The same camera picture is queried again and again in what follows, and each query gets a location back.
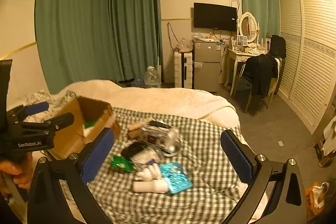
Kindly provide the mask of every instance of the open cardboard box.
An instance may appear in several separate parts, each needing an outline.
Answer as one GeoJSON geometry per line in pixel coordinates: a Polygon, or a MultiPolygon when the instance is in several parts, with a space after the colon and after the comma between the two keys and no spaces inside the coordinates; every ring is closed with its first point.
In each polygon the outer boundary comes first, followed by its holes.
{"type": "Polygon", "coordinates": [[[112,129],[115,139],[120,134],[120,126],[112,106],[107,102],[78,96],[55,113],[55,116],[66,112],[71,112],[75,120],[71,126],[55,134],[54,148],[48,150],[58,160],[66,159],[73,152],[79,153],[87,143],[95,140],[105,127],[112,129]],[[85,137],[83,125],[87,122],[95,123],[85,137]]]}

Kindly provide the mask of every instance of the wardrobe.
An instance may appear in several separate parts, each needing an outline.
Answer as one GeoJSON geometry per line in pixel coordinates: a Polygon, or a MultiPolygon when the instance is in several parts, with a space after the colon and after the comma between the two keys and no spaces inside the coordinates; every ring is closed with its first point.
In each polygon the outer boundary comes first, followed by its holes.
{"type": "Polygon", "coordinates": [[[335,87],[336,0],[279,3],[287,56],[278,94],[313,134],[335,87]]]}

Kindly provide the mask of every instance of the green plastic package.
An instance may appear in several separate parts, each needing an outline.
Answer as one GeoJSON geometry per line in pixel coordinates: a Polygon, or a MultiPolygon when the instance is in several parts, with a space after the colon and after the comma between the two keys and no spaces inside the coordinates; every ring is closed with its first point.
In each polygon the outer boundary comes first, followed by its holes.
{"type": "Polygon", "coordinates": [[[120,168],[130,173],[135,171],[135,169],[133,168],[132,162],[130,162],[129,160],[123,157],[113,156],[112,161],[110,162],[110,165],[116,168],[120,168]]]}

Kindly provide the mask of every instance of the floor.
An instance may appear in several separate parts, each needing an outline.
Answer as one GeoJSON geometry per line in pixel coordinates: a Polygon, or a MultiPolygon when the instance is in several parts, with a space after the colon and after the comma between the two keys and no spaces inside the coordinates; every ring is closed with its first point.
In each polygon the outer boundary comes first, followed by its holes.
{"type": "Polygon", "coordinates": [[[241,133],[255,154],[264,154],[270,160],[285,162],[294,158],[299,166],[303,185],[322,183],[336,177],[336,160],[321,168],[313,148],[313,137],[295,112],[278,96],[273,97],[267,110],[260,98],[252,98],[249,110],[244,113],[248,89],[237,90],[235,98],[229,96],[230,86],[219,86],[215,95],[226,98],[240,119],[241,133]]]}

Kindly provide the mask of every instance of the black backpack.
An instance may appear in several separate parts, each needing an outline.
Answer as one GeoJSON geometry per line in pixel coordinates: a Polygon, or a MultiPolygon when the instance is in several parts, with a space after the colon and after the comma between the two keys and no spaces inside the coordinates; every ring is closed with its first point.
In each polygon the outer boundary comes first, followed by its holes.
{"type": "Polygon", "coordinates": [[[272,35],[271,38],[271,47],[269,53],[274,56],[281,58],[286,57],[286,40],[283,37],[278,35],[272,35]]]}

